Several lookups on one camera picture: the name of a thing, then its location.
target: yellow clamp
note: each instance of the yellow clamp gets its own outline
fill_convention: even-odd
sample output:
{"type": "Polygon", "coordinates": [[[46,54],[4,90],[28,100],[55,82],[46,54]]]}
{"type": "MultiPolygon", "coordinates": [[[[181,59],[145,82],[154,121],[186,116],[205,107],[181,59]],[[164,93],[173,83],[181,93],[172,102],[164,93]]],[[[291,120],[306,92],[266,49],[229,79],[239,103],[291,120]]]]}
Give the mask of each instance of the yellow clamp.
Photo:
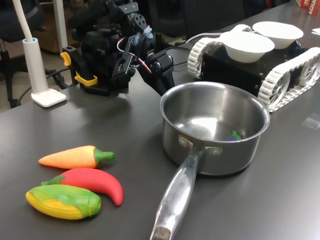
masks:
{"type": "Polygon", "coordinates": [[[76,73],[76,76],[74,77],[75,80],[77,80],[79,83],[82,83],[83,85],[87,86],[87,87],[90,87],[92,85],[95,85],[98,83],[98,78],[94,76],[94,79],[92,80],[85,80],[84,78],[82,78],[81,76],[79,76],[78,73],[76,73]]]}
{"type": "Polygon", "coordinates": [[[66,67],[71,66],[71,58],[70,58],[70,56],[69,56],[68,53],[62,52],[62,53],[60,54],[60,56],[63,58],[63,60],[64,60],[64,65],[65,65],[66,67]]]}

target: pot rim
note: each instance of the pot rim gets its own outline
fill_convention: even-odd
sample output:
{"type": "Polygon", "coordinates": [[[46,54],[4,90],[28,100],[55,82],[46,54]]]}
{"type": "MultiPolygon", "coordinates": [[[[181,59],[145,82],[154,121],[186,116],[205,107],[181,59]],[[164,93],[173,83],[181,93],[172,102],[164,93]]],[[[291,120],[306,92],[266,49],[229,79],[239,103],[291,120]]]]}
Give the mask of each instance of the pot rim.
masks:
{"type": "Polygon", "coordinates": [[[206,141],[206,142],[210,142],[210,143],[221,143],[221,144],[226,144],[226,143],[241,143],[241,142],[246,142],[249,141],[251,139],[254,139],[258,136],[260,136],[269,126],[270,124],[270,113],[268,111],[268,108],[260,102],[260,100],[254,96],[253,94],[251,94],[250,92],[247,92],[241,88],[238,88],[236,86],[231,86],[228,84],[223,84],[223,83],[217,83],[217,82],[211,82],[211,81],[195,81],[195,82],[188,82],[188,83],[183,83],[180,85],[177,85],[171,89],[169,89],[162,97],[160,100],[160,110],[161,110],[161,114],[163,116],[163,118],[176,130],[178,130],[180,133],[183,133],[184,135],[196,139],[196,140],[200,140],[200,141],[206,141]],[[202,138],[202,137],[197,137],[197,136],[192,136],[191,134],[181,130],[180,128],[178,128],[177,126],[175,126],[166,116],[165,114],[165,110],[164,110],[164,105],[166,100],[168,99],[169,96],[173,95],[175,92],[177,92],[179,89],[185,87],[185,86],[189,86],[189,85],[205,85],[205,86],[214,86],[214,87],[218,87],[218,88],[228,88],[228,89],[233,89],[236,90],[238,92],[244,93],[245,95],[247,95],[248,97],[251,97],[251,100],[253,100],[257,106],[259,108],[261,108],[262,110],[262,114],[264,115],[264,126],[260,129],[260,131],[258,131],[256,134],[247,137],[245,139],[241,139],[241,140],[236,140],[236,141],[218,141],[218,140],[210,140],[210,139],[206,139],[206,138],[202,138]]]}

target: white bowl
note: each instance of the white bowl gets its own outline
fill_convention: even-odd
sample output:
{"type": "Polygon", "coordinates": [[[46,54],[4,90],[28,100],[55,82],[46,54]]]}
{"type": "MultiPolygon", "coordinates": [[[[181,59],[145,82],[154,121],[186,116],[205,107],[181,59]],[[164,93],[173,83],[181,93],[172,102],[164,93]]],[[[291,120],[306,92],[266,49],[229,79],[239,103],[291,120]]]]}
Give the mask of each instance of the white bowl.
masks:
{"type": "Polygon", "coordinates": [[[262,21],[253,25],[253,30],[268,37],[274,42],[275,49],[285,49],[299,38],[302,38],[304,32],[296,26],[275,22],[262,21]]]}
{"type": "Polygon", "coordinates": [[[241,63],[254,63],[275,47],[269,38],[252,32],[229,31],[220,37],[229,57],[241,63]]]}

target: metal pole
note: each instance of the metal pole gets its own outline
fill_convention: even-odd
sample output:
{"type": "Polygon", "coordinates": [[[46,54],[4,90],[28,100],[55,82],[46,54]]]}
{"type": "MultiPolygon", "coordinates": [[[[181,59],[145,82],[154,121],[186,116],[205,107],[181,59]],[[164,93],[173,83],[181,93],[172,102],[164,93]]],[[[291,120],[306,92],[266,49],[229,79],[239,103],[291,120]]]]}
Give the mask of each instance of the metal pole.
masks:
{"type": "Polygon", "coordinates": [[[53,0],[53,7],[59,50],[62,53],[62,48],[68,46],[63,0],[53,0]]]}

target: box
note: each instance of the box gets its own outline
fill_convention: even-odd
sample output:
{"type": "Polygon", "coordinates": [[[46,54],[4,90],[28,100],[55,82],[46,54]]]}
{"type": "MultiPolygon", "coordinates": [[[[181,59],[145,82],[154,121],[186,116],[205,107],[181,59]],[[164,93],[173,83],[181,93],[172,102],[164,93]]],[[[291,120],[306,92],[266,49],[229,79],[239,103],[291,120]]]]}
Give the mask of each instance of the box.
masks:
{"type": "Polygon", "coordinates": [[[309,0],[308,14],[316,16],[319,12],[320,0],[309,0]]]}
{"type": "Polygon", "coordinates": [[[295,0],[296,3],[299,5],[300,8],[308,8],[310,0],[295,0]]]}

